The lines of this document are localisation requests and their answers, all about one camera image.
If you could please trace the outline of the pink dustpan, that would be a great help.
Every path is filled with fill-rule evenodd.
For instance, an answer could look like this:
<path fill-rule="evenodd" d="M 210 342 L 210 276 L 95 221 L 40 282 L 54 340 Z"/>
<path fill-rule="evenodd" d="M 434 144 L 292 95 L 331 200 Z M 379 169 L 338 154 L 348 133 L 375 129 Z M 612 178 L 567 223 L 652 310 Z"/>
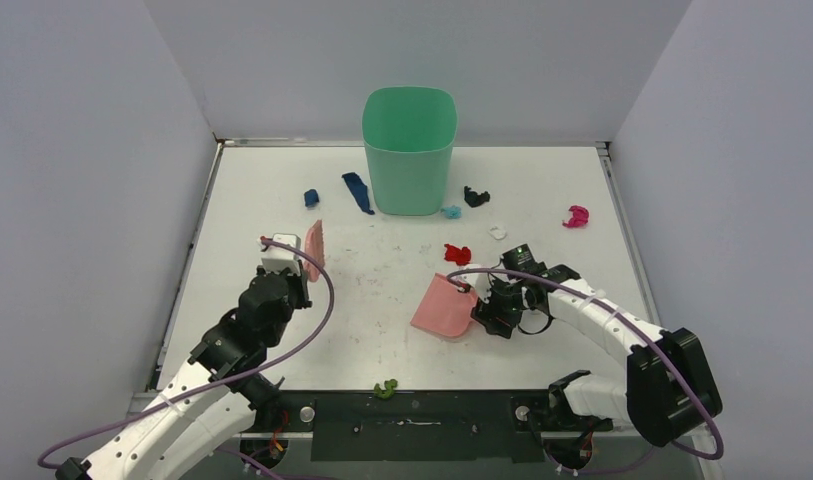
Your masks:
<path fill-rule="evenodd" d="M 456 286 L 444 274 L 436 273 L 410 325 L 439 337 L 459 338 L 472 323 L 471 310 L 477 300 L 478 296 L 472 288 Z"/>

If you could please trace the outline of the pink hand brush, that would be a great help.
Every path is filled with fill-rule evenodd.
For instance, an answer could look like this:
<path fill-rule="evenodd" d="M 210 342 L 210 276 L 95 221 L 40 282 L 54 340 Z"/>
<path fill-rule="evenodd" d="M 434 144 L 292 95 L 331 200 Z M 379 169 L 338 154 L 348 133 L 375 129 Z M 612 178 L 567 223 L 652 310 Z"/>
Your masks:
<path fill-rule="evenodd" d="M 311 258 L 303 261 L 303 267 L 312 283 L 321 276 L 321 267 L 325 266 L 323 222 L 317 220 L 307 231 L 304 241 L 304 253 Z"/>

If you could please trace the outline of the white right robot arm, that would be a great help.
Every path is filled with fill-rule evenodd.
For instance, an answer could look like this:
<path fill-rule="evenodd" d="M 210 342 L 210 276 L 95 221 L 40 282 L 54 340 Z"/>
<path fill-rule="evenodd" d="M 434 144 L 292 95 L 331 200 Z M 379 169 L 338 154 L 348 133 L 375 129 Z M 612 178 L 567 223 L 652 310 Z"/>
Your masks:
<path fill-rule="evenodd" d="M 610 380 L 578 370 L 548 388 L 547 414 L 559 428 L 584 420 L 630 424 L 648 443 L 663 447 L 708 424 L 723 402 L 699 338 L 669 331 L 631 314 L 593 288 L 576 270 L 534 258 L 528 245 L 500 257 L 497 267 L 467 267 L 451 282 L 474 293 L 471 317 L 494 336 L 510 338 L 524 312 L 561 322 L 593 342 L 624 371 Z"/>

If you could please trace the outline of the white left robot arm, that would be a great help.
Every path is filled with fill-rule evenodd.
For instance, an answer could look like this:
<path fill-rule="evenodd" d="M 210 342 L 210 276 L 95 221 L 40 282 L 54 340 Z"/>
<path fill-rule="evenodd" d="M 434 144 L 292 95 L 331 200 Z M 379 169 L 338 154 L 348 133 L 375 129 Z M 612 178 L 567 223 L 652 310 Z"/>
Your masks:
<path fill-rule="evenodd" d="M 104 446 L 55 467 L 56 478 L 177 479 L 234 434 L 272 428 L 281 392 L 261 368 L 294 312 L 311 305 L 299 265 L 259 267 L 154 400 Z"/>

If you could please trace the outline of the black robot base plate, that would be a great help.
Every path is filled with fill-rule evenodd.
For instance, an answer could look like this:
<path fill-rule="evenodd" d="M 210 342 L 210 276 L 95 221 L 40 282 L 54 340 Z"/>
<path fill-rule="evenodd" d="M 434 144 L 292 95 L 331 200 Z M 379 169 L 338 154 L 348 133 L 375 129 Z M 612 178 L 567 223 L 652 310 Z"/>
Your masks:
<path fill-rule="evenodd" d="M 610 420 L 576 416 L 546 390 L 285 391 L 240 435 L 241 451 L 269 466 L 302 440 L 313 461 L 540 462 L 543 438 L 561 445 Z"/>

